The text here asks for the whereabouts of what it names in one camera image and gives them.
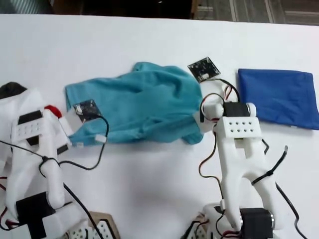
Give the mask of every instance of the black cable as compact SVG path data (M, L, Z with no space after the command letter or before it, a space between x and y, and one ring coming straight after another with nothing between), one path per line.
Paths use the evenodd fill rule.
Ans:
M266 155L268 150L269 150L269 145L266 143L266 141L264 139L261 140L263 142L263 144L266 146L265 150L264 150L264 154Z
M200 223L200 224L197 225L197 227L196 227L196 229L195 229L195 238L196 238L196 239L198 238L198 236L197 236L197 231L198 231L199 227L200 227L201 225L204 225L204 224L208 223L208 222L209 222L209 220L207 220L207 221L205 221L205 222L202 222L202 223Z
M220 231L218 229L218 223L224 217L224 215L225 215L225 210L223 211L222 215L217 219L217 221L215 223L216 231L221 236L221 239L224 238L224 236L222 235L222 233L220 233Z
M65 188L65 190L72 196L72 198L74 198L74 200L81 206L81 208L85 211L86 215L89 217L89 220L91 221L94 229L96 230L97 234L99 235L99 237L101 239L103 239L102 234L100 233L96 223L94 222L90 212L87 210L87 208L84 206L84 204L81 202L81 200L72 192L72 190L65 184L63 183L63 187Z
M96 117L96 118L102 119L102 120L105 122L106 126L107 126L106 132L105 132L105 137L106 137L106 138L108 137L108 134L109 134L109 131L110 131L110 125L109 125L109 122L108 122L103 116L96 115L96 114L85 114L85 116L89 116L89 117L90 117L90 116L94 116L94 117ZM101 162L101 158L102 158L102 154L103 154L103 151L104 151L105 144L106 144L106 142L103 143L103 145L102 145L102 148L101 148L101 151L100 151L100 155L99 155L98 161L97 161L96 164L95 164L94 166L92 166L92 167L85 167L85 166L83 166L83 165L81 165L81 164L78 164L78 163L75 163L75 162L72 162L72 161L69 161L69 160L61 161L61 162L59 162L59 165L61 165L61 164L63 164L63 163L68 163L68 164L72 164L73 166L82 168L82 169L84 169L84 170L93 170L93 169L95 169L95 168L100 164L100 162Z
M303 238L303 239L307 239L307 237L300 231L299 227L298 227L298 222L299 222L299 214L298 211L296 210L296 208L294 207L293 203L290 201L290 199L287 197L287 195L284 193L284 191L282 190L282 188L278 185L278 183L276 183L276 188L279 191L279 193L281 194L281 196L285 199L285 201L287 202L288 206L291 208L291 210L293 211L293 213L295 214L296 220L295 220L295 228L296 231L299 233L299 235Z
M284 161L284 159L285 159L285 157L286 157L286 155L287 155L287 151L288 151L288 147L285 146L285 151L283 152L283 155L282 155L282 156L280 157L280 159L277 161L277 163L275 164L275 166L274 166L271 170L267 171L264 175L262 175L262 176L256 178L254 181L252 181L251 185L254 186L254 185L255 185L256 183L258 183L260 180L263 180L264 178L273 175L273 174L274 174L274 171L275 171L275 170L278 168L278 166Z
M20 146L18 146L18 145L12 144L12 143L8 143L8 142L2 141L2 140L0 140L0 143L4 143L4 144L6 144L6 145L10 145L11 147L15 147L15 148L19 148L19 149L28 151L29 153L33 153L33 154L35 154L35 155L38 155L38 156L41 157L41 158L43 157L42 155L40 155L40 154L38 154L38 153L35 153L35 152L33 152L32 150L29 150L29 149L27 149L27 148L20 147Z
M216 224L215 224L216 231L221 236L220 239L223 239L223 238L238 238L238 235L223 236L222 233L220 233L220 231L218 229L218 223L224 216L225 216L225 210L223 211L222 215L217 219Z
M228 81L224 80L224 79L219 79L219 78L212 78L212 79L209 79L211 81L221 81L223 83L225 83L226 85L228 85L230 88L232 88L234 90L234 92L236 93L237 95L237 99L238 99L238 102L240 102L240 95L239 95L239 92L238 90L236 89L236 87L234 87L231 83L229 83Z
M18 145L14 145L14 144L11 144L11 143L2 141L2 140L0 140L0 142L1 142L1 143L4 143L4 144L7 144L7 145L10 145L11 147L16 147L16 148L25 150L25 151L27 151L27 152L30 152L30 153L32 153L32 154L35 154L35 155L41 157L43 161L39 164L39 171L40 171L40 173L41 173L42 176L44 176L44 174L43 174L42 171L41 171L41 167L43 166L43 164L44 164L46 161L48 161L48 160L54 160L54 161L57 162L57 160L56 160L55 158L48 158L48 157L46 157L46 156L42 156L42 155L40 155L40 154L38 154L38 153L35 153L35 152L33 152L33 151L31 151L31 150L29 150L29 149L27 149L27 148L23 148L23 147L20 147L20 146L18 146ZM90 212L86 209L86 207L83 205L83 203L80 201L80 199L71 191L71 189L70 189L65 183L63 183L63 186L64 186L65 190L74 198L74 200L75 200L75 201L81 206L81 208L85 211L85 213L87 214L87 216L88 216L90 222L92 223L94 229L96 230L97 234L99 235L99 237L100 237L101 239L103 239L103 236L102 236L102 234L100 233L98 227L96 226L96 223L94 222L94 220L93 220L93 218L92 218ZM4 227L2 227L2 225L0 225L0 229L5 230L5 231L8 231L8 229L5 229Z

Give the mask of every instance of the electrical wire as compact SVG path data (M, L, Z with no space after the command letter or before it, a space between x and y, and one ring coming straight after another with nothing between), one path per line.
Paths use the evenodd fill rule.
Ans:
M228 85L235 93L236 93L236 96L237 96L237 99L238 99L238 102L240 102L240 95L239 95L239 92L238 90L236 89L236 87L234 87L230 82L224 80L224 79L220 79L220 78L209 78L209 79L206 79L204 81L221 81L222 83Z
M235 233L235 235L231 235L231 236L228 235L228 234L224 235L225 233L227 233L229 231L225 231L223 234L220 232L220 230L218 229L218 223L224 216L225 216L225 210L223 211L222 215L217 219L216 224L215 224L216 231L221 236L220 239L223 239L223 238L239 238L240 232L232 232L232 233Z
M287 155L287 152L288 152L288 147L285 146L285 151L283 152L283 155L280 157L280 159L277 161L277 163L275 164L275 166L267 171L264 175L256 178L254 181L251 182L251 185L255 185L256 183L258 183L260 180L263 180L264 178L266 177L269 177L271 175L274 174L274 171L278 168L278 166L284 161L284 159L286 158L286 155Z
M230 88L230 91L227 93L227 91L228 91L229 88L230 88L230 87L227 86L227 87L225 88L225 92L224 92L225 100L226 100L226 101L228 100L228 97L230 96L230 93L232 93L232 91L233 91L233 89Z
M4 191L6 191L6 188L4 187L4 185L0 184L0 188Z
M268 150L269 150L269 145L266 143L266 141L264 139L261 140L263 142L263 144L266 146L265 150L264 150L264 154L266 155Z
M110 131L109 122L108 122L103 116L96 115L96 114L84 114L84 116L89 116L89 117L94 116L94 117L97 117L97 118L102 119L102 120L105 122L106 126L107 126L106 132L105 132L105 138L107 139L108 134L109 134L109 131ZM95 168L100 164L100 162L101 162L101 158L102 158L102 154L103 154L103 151L104 151L105 144L106 144L106 142L102 144L102 148L101 148L101 151L100 151L100 155L99 155L98 161L97 161L96 164L94 164L92 167L85 167L85 166L83 166L83 165L81 165L81 164L78 164L78 163L75 163L75 162L72 162L72 161L68 161L68 160L64 160L64 161L59 162L59 165L64 164L64 163L67 163L67 164L72 164L73 166L82 168L82 169L84 169L84 170L93 170L93 169L95 169Z
M285 199L285 201L287 202L288 206L291 208L291 210L293 211L296 219L295 219L295 228L296 231L298 232L298 234L303 238L303 239L307 239L307 237L300 231L299 227L298 227L298 222L299 222L299 213L297 211L297 209L294 207L293 203L290 201L290 199L288 198L288 196L285 194L285 192L282 190L282 188L278 185L278 183L276 182L276 188L279 191L279 193L281 194L281 196Z
M207 100L208 97L213 96L213 95L218 96L218 97L223 101L223 103L225 103L225 100L224 100L224 98L223 98L221 95L219 95L219 94L217 94L217 93L210 93L210 94L206 95L206 96L203 98L203 100L202 100L201 103L200 103L199 109L200 109L201 113L203 114L203 116L205 117L205 119L207 119L207 120L209 120L209 121L218 121L219 119L217 119L217 118L213 118L213 119L208 118L208 117L205 115L205 111L204 111L204 102Z
M214 136L215 136L215 142L214 142L213 151L212 151L212 153L211 153L207 158L205 158L205 159L199 164L198 172L199 172L199 175L200 175L201 177L203 177L203 178L214 178L214 179L216 179L216 181L217 181L217 183L218 183L218 186L219 186L221 198L224 199L224 195L223 195L223 191L222 191L222 188L221 188L220 179L219 179L218 177L216 177L216 176L212 176L212 175L208 176L208 175L203 175L203 174L201 173L201 168L202 168L202 166L203 166L209 159L211 159L211 158L214 156L215 152L216 152L216 147L217 147L216 132L213 132L213 134L214 134Z
M33 154L35 154L35 155L38 155L39 157L42 158L43 161L47 161L47 160L54 159L54 158L48 158L48 157L46 157L46 156L42 156L42 155L40 155L40 154L38 154L38 153L35 153L35 152L33 152L33 151L29 150L29 149L20 147L20 146L18 146L18 145L14 145L14 144L11 144L11 143L7 143L7 142L4 142L4 141L2 141L2 140L0 140L0 142L1 142L1 143L4 143L4 144L7 144L7 145L10 145L11 147L16 147L16 148L19 148L19 149L28 151L28 152L30 152L30 153L33 153ZM40 167L40 166L39 166L39 171L40 171L41 175L44 176L43 173L41 172L41 167ZM71 189L70 189L65 183L63 183L63 187L64 187L65 190L73 197L73 199L81 206L81 208L85 211L85 213L87 214L87 216L88 216L90 222L92 223L94 229L96 230L97 234L99 235L99 237L100 237L101 239L103 239L103 236L102 236L102 234L100 233L100 231L99 231L99 229L98 229L96 223L94 222L94 220L93 220L93 218L92 218L90 212L86 209L86 207L85 207L84 204L81 202L81 200L71 191ZM2 219L2 217L4 216L4 214L5 214L6 212L7 212L7 207L5 208L4 212L0 215L0 220ZM9 230L10 230L10 229L4 228L1 224L0 224L0 229L5 230L5 231L9 231Z
M195 238L196 238L196 239L198 238L198 236L197 236L197 231L198 231L199 227L200 227L201 225L204 225L204 224L207 224L207 223L209 223L209 220L207 220L207 221L205 221L205 222L202 222L202 223L200 223L200 224L197 225L197 227L196 227L196 229L195 229Z
M101 239L103 239L103 235L101 234L100 230L98 229L95 221L93 220L90 212L87 210L87 208L84 206L84 204L81 202L81 200L72 192L72 190L65 184L63 183L63 187L65 190L74 198L74 200L81 206L81 208L85 211L86 215L89 217L89 220L91 221L96 233L99 235Z
M9 229L9 228L4 228L3 226L2 226L2 218L3 218L3 216L6 214L6 212L8 211L8 208L7 207L5 207L4 208L4 211L1 213L1 215L0 215L0 229L2 229L2 230L4 230L4 231L10 231L11 229Z
M9 146L11 146L11 147L15 147L15 148L19 148L19 149L28 151L29 153L33 153L33 154L38 155L39 157L42 158L42 155L40 155L40 154L38 154L38 153L36 153L36 152L33 152L32 150L29 150L29 149L27 149L27 148L23 148L23 147L20 147L20 146L18 146L18 145L14 145L14 144L12 144L12 143L8 143L8 142L2 141L2 140L0 140L0 143L9 145Z

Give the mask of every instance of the floor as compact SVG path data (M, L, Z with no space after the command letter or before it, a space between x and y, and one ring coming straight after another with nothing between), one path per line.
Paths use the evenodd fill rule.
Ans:
M201 0L195 18L319 25L319 0Z
M319 25L319 0L196 0L199 3L194 19L238 22ZM83 9L84 0L55 0L57 14L125 15L114 0ZM101 13L101 9L111 12Z

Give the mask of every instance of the red part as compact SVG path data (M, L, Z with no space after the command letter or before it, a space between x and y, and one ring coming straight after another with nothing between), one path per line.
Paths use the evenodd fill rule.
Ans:
M62 113L61 111L55 107L55 106L52 106L52 105L47 105L46 107L44 107L46 110L50 110L55 116L57 116L58 118L61 118L62 117Z

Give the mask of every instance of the white connector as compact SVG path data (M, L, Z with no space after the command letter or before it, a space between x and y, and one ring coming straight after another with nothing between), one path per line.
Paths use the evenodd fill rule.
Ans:
M95 141L106 143L107 140L108 139L104 135L100 135L100 134L95 135Z

